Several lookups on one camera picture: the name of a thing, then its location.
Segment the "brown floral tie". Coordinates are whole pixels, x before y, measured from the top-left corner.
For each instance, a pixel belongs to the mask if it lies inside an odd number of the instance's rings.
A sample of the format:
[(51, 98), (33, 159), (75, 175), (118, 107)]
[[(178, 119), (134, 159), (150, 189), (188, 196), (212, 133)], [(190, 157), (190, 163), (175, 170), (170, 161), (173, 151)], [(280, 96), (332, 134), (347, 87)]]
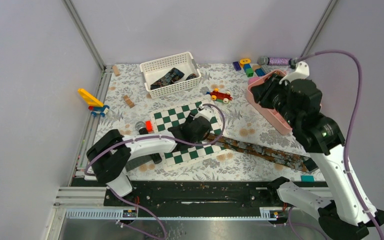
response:
[(310, 157), (273, 149), (267, 146), (239, 141), (225, 136), (221, 136), (214, 143), (214, 145), (235, 152), (260, 157), (269, 162), (304, 173), (313, 173), (318, 169), (317, 164)]

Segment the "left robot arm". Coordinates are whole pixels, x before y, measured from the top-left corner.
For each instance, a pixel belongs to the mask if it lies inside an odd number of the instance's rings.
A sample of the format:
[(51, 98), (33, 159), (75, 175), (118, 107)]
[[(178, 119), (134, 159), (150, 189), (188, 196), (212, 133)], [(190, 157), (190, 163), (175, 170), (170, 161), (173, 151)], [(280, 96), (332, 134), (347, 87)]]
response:
[(135, 192), (129, 178), (123, 173), (128, 161), (153, 154), (185, 151), (191, 147), (202, 146), (201, 141), (210, 132), (212, 116), (198, 113), (189, 116), (178, 126), (158, 133), (137, 136), (115, 135), (117, 143), (101, 143), (98, 148), (89, 149), (89, 163), (85, 175), (92, 171), (96, 180), (111, 189), (116, 199), (124, 206), (132, 204)]

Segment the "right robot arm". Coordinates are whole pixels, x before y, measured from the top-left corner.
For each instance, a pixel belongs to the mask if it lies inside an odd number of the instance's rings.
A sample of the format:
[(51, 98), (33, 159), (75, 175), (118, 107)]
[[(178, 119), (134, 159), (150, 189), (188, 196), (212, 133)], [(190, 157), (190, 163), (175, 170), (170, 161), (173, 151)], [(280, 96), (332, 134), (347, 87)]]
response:
[(248, 86), (251, 104), (276, 110), (289, 124), (332, 195), (318, 196), (279, 177), (270, 183), (266, 198), (273, 206), (287, 203), (304, 211), (334, 240), (361, 240), (370, 227), (384, 224), (384, 210), (373, 206), (364, 195), (350, 161), (344, 159), (346, 140), (338, 124), (321, 113), (322, 96), (312, 80), (288, 80), (279, 73)]

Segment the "pink cylinder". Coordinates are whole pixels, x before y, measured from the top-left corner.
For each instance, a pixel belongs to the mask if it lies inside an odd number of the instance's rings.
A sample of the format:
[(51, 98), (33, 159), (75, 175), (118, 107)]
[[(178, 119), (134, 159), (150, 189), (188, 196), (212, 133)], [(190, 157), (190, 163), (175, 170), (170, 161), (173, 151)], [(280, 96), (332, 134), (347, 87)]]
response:
[(248, 79), (247, 84), (250, 85), (250, 84), (254, 83), (255, 81), (257, 81), (259, 79), (260, 79), (259, 76), (251, 77), (251, 78)]

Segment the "blue block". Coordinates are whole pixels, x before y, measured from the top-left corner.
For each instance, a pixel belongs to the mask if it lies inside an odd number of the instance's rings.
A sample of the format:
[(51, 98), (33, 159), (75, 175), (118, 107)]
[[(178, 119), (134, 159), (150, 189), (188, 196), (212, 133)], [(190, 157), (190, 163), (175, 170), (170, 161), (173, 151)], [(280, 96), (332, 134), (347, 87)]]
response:
[(266, 74), (262, 68), (257, 68), (254, 72), (258, 77), (262, 77)]

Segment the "green white chessboard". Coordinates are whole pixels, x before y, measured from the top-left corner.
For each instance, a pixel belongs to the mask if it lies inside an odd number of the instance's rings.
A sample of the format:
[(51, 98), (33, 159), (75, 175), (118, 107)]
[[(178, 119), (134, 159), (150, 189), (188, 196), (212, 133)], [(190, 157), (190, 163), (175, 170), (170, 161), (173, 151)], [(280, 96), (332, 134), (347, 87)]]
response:
[[(167, 130), (170, 127), (184, 123), (189, 113), (196, 114), (201, 104), (209, 104), (210, 100), (199, 99), (188, 104), (172, 106), (150, 114), (152, 127), (156, 132)], [(214, 110), (214, 117), (211, 119), (211, 134), (220, 135), (223, 121), (219, 111)], [(186, 150), (171, 153), (162, 153), (162, 166), (166, 171), (173, 171), (180, 167), (198, 163), (203, 160), (215, 158), (226, 153), (227, 150), (217, 145), (190, 146)]]

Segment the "floral table mat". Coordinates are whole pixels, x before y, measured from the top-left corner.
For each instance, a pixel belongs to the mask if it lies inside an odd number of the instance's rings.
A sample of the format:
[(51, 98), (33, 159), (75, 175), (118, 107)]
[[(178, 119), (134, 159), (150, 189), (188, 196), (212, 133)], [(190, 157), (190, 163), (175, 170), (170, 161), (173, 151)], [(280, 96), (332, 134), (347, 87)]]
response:
[[(105, 104), (110, 107), (106, 117), (97, 120), (93, 145), (109, 130), (117, 129), (124, 135), (136, 135), (135, 124), (148, 121), (151, 113), (202, 98), (206, 92), (218, 88), (230, 91), (232, 102), (219, 103), (226, 119), (224, 135), (293, 154), (303, 155), (304, 148), (291, 135), (281, 135), (246, 100), (248, 78), (243, 71), (235, 71), (229, 63), (199, 64), (201, 79), (198, 87), (153, 99), (146, 91), (138, 64), (118, 64), (120, 76), (112, 75), (106, 82)], [(130, 108), (123, 96), (135, 104)], [(151, 162), (128, 172), (131, 180), (154, 181), (272, 181), (286, 177), (300, 181), (299, 170), (276, 164), (254, 155), (227, 149), (226, 153), (175, 170), (166, 171), (162, 163)]]

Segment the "green block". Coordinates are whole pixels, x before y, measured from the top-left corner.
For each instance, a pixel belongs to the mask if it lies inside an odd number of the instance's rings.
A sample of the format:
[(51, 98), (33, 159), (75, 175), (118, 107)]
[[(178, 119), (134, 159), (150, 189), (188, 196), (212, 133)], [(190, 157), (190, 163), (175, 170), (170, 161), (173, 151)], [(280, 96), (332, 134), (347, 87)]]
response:
[(248, 78), (251, 78), (254, 76), (254, 70), (252, 68), (246, 68), (245, 69), (245, 74)]

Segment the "purple glitter microphone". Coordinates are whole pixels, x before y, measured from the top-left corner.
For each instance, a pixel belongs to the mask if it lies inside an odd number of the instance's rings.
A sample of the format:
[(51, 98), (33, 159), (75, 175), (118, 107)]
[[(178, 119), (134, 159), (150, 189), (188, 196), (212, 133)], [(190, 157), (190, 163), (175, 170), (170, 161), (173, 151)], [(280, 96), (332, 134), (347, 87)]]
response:
[(257, 64), (260, 66), (288, 66), (290, 64), (291, 58), (285, 57), (269, 57), (269, 56), (260, 56), (257, 59)]

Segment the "red toy car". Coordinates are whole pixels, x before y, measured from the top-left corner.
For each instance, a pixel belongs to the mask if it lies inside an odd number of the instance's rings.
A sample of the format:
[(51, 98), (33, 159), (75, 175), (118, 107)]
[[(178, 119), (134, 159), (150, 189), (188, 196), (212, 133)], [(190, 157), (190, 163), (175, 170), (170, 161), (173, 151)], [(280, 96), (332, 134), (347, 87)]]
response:
[(206, 92), (206, 95), (210, 95), (212, 101), (224, 104), (228, 104), (233, 100), (230, 91), (220, 92), (218, 88), (215, 88), (212, 92)]

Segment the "purple block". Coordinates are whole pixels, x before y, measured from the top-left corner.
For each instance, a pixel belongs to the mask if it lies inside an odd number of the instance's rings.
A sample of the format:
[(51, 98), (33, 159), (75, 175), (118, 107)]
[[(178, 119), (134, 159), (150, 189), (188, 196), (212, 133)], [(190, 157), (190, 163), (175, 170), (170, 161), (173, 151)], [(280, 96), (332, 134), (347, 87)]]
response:
[(238, 61), (234, 61), (232, 63), (232, 65), (233, 65), (235, 71), (240, 71), (242, 69), (242, 67), (241, 67), (241, 65), (240, 65), (240, 63)]

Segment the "small red block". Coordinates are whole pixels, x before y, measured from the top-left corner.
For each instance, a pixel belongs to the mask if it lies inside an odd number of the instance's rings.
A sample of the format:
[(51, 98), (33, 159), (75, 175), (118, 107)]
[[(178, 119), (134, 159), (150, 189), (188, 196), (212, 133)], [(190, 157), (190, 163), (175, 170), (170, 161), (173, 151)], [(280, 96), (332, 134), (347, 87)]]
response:
[(146, 128), (148, 133), (152, 133), (154, 131), (153, 130), (153, 125), (152, 125), (150, 120), (145, 122), (145, 128)]

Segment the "black microphone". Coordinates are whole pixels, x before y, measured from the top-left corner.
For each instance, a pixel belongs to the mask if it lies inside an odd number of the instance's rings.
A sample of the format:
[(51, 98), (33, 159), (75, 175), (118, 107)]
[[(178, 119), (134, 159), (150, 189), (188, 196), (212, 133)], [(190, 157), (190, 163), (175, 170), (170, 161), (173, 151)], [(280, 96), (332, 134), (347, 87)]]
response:
[[(147, 125), (143, 121), (138, 121), (135, 124), (135, 129), (140, 135), (146, 135), (149, 133), (147, 130)], [(149, 154), (148, 157), (153, 161), (154, 164), (160, 164), (162, 162), (162, 158), (159, 153)]]

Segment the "dark blue patterned tie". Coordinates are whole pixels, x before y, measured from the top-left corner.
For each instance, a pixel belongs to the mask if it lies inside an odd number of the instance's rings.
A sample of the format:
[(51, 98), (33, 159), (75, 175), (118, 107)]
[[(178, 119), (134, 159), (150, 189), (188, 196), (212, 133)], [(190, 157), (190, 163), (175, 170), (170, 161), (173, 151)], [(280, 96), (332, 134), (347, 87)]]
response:
[(155, 90), (158, 88), (166, 87), (168, 85), (173, 85), (179, 82), (185, 74), (177, 68), (172, 68), (169, 72), (167, 72), (163, 77), (159, 78), (153, 84), (150, 85), (151, 90)]

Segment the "white plastic basket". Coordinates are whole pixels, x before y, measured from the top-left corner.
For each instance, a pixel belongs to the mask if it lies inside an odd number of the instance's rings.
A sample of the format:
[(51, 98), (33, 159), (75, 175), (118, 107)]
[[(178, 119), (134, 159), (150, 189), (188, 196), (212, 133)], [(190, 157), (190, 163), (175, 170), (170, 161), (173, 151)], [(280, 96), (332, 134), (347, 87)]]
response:
[(152, 99), (195, 88), (202, 77), (193, 55), (188, 51), (143, 62), (139, 68), (145, 89)]

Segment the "grey lego baseplate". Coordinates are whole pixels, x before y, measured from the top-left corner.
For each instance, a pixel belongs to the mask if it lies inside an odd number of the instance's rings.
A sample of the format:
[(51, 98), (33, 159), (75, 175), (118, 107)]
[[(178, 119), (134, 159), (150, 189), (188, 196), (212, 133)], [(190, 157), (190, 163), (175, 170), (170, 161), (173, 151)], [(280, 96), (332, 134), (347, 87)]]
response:
[(125, 171), (126, 172), (132, 171), (132, 170), (142, 166), (143, 164), (146, 164), (146, 163), (151, 162), (151, 161), (152, 161), (152, 158), (148, 155), (140, 156), (140, 157), (128, 160), (126, 165), (125, 165)]

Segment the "wooden block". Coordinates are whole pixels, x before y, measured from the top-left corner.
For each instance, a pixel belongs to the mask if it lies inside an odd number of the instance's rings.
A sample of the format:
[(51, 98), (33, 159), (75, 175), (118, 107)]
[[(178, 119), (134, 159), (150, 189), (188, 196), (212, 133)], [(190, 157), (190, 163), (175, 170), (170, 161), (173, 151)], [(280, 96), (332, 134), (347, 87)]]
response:
[(124, 95), (123, 100), (129, 108), (135, 107), (135, 104), (133, 103), (133, 101), (130, 99), (130, 97), (128, 95)]
[(119, 77), (121, 74), (120, 74), (120, 71), (118, 69), (118, 67), (116, 65), (113, 65), (112, 66), (112, 70), (113, 70), (113, 73), (116, 77)]

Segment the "teal block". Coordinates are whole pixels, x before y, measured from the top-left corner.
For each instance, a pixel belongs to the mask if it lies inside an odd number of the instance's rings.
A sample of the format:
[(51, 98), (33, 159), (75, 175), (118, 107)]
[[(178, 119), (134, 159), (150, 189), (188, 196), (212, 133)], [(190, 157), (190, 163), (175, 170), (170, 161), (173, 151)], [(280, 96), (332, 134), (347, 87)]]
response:
[(312, 175), (301, 175), (300, 179), (302, 182), (306, 182), (306, 183), (315, 182), (315, 178)]

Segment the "yellow blue toy crane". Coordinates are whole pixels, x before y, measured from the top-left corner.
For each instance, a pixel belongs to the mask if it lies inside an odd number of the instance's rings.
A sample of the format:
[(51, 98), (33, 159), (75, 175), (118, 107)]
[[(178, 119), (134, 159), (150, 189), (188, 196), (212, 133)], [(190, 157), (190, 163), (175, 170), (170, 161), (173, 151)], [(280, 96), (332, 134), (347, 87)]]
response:
[(79, 88), (77, 90), (79, 96), (88, 105), (88, 110), (93, 117), (101, 116), (105, 117), (110, 110), (108, 105), (104, 105), (103, 102), (98, 100), (95, 96), (90, 94), (87, 90)]

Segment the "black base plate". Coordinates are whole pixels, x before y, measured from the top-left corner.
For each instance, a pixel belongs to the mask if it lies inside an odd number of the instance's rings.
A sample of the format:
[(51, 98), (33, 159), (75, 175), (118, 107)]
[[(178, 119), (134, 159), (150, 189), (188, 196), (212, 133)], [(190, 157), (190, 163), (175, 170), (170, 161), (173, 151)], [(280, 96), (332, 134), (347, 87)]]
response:
[(259, 217), (260, 208), (282, 211), (271, 197), (268, 181), (146, 181), (133, 180), (125, 199), (157, 217)]

